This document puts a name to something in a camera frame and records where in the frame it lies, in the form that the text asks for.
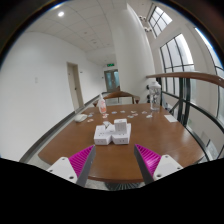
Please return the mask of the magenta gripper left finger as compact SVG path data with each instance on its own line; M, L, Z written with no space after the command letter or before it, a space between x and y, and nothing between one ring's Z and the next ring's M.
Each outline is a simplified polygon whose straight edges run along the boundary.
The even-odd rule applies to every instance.
M47 171L84 187L95 155L96 148L92 145L69 158L60 157Z

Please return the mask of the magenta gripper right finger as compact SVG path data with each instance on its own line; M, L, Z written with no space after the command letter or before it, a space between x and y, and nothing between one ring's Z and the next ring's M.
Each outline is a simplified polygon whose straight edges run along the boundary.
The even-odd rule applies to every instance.
M182 169L182 166L168 154L160 156L141 145L134 145L134 155L145 184L150 184Z

